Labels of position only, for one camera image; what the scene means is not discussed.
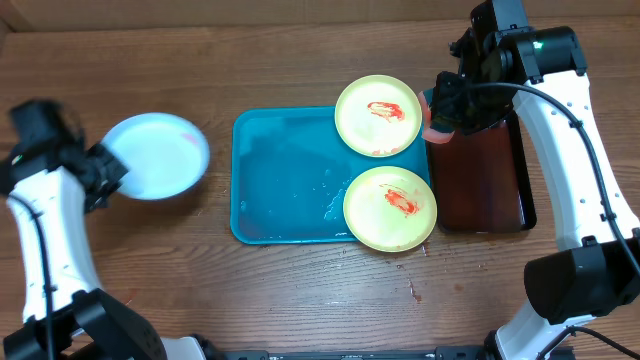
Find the light blue plate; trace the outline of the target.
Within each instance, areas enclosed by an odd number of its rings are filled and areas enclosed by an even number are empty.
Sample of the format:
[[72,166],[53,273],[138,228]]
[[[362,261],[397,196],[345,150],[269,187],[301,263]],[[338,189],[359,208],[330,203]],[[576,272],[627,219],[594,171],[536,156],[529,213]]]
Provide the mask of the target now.
[[168,113],[130,117],[114,126],[101,144],[128,169],[118,192],[137,200],[161,200],[187,191],[203,177],[210,160],[201,130]]

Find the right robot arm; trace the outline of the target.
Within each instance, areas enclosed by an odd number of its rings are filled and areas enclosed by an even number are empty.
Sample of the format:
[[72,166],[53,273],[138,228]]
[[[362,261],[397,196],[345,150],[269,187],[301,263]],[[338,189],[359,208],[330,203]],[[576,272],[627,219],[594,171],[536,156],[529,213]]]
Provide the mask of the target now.
[[480,359],[548,359],[570,335],[639,293],[639,220],[624,199],[591,108],[587,62],[569,27],[538,30],[519,1],[486,0],[450,46],[457,72],[423,98],[424,138],[445,143],[516,115],[535,147],[556,227],[555,254],[524,269],[527,299]]

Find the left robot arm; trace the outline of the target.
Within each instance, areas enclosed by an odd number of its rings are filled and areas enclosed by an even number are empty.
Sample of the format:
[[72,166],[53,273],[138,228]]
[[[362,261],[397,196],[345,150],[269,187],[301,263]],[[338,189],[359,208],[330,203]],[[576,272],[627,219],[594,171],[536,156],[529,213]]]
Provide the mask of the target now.
[[87,146],[63,108],[35,99],[9,113],[18,143],[1,163],[1,192],[18,226],[26,279],[23,325],[5,337],[9,359],[210,359],[195,336],[164,338],[109,295],[95,269],[85,217],[121,193],[162,200],[204,175],[209,144],[191,122],[145,113]]

